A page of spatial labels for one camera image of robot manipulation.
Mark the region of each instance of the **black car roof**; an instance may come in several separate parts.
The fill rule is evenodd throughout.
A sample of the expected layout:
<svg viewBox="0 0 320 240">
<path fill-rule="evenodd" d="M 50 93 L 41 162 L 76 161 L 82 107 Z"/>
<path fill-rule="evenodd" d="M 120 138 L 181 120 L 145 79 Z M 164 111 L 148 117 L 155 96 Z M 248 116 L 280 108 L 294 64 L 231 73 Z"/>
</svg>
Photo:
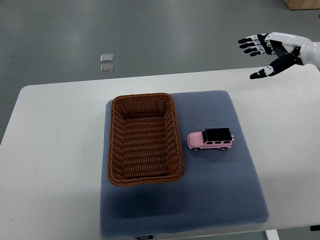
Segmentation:
<svg viewBox="0 0 320 240">
<path fill-rule="evenodd" d="M 205 132 L 208 142 L 232 140 L 230 128 L 206 128 Z"/>
</svg>

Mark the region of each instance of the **car window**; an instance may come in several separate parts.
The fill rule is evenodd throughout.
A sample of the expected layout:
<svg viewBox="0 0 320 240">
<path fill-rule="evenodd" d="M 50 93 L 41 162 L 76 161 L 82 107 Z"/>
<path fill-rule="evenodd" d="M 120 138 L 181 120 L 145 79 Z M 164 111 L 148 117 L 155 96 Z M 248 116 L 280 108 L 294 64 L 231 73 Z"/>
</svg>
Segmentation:
<svg viewBox="0 0 320 240">
<path fill-rule="evenodd" d="M 203 143 L 207 141 L 207 133 L 206 131 L 202 131 L 202 138 L 203 138 Z"/>
</svg>

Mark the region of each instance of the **basket rim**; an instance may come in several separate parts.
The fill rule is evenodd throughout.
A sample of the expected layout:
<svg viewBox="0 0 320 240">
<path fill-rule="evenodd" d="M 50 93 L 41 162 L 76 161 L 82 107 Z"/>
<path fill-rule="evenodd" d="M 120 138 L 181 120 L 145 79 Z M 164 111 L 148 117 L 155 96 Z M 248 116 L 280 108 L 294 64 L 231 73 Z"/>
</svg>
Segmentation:
<svg viewBox="0 0 320 240">
<path fill-rule="evenodd" d="M 135 178 L 118 178 L 113 172 L 113 141 L 114 138 L 114 115 L 116 114 L 115 104 L 117 101 L 121 101 L 123 99 L 130 100 L 132 98 L 161 98 L 165 97 L 170 101 L 169 108 L 171 109 L 172 118 L 171 120 L 174 122 L 174 142 L 175 142 L 175 151 L 174 154 L 176 156 L 175 161 L 175 173 L 168 174 L 166 176 L 145 176 L 145 177 L 135 177 Z M 130 94 L 130 95 L 120 95 L 114 98 L 111 103 L 110 110 L 110 131 L 109 131 L 109 149 L 108 149 L 108 161 L 107 161 L 107 178 L 111 184 L 115 186 L 131 186 L 131 185 L 139 185 L 139 184 L 151 184 L 151 183 L 165 183 L 172 182 L 180 179 L 184 174 L 184 159 L 183 159 L 183 150 L 181 137 L 178 126 L 178 116 L 176 112 L 175 100 L 169 93 L 158 92 L 158 93 L 142 93 L 142 94 Z"/>
</svg>

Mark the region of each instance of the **white table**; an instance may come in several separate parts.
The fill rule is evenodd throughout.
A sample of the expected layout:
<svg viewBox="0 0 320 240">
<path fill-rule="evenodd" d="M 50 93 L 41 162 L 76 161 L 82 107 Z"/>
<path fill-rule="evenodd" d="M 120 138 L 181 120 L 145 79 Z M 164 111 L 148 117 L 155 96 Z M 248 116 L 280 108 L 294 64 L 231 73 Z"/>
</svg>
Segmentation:
<svg viewBox="0 0 320 240">
<path fill-rule="evenodd" d="M 270 213 L 263 224 L 158 239 L 320 224 L 320 73 L 296 65 L 250 80 L 259 69 L 24 87 L 0 145 L 1 238 L 101 239 L 105 105 L 119 95 L 155 92 L 229 92 Z"/>
</svg>

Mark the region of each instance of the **pink toy car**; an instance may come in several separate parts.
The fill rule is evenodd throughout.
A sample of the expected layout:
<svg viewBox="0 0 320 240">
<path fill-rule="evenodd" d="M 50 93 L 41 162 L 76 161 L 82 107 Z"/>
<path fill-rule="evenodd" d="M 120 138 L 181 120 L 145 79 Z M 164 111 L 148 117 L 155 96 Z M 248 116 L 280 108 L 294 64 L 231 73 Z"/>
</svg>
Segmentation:
<svg viewBox="0 0 320 240">
<path fill-rule="evenodd" d="M 206 128 L 199 132 L 191 132 L 187 137 L 188 147 L 195 152 L 200 149 L 224 151 L 232 147 L 234 140 L 230 128 Z"/>
</svg>

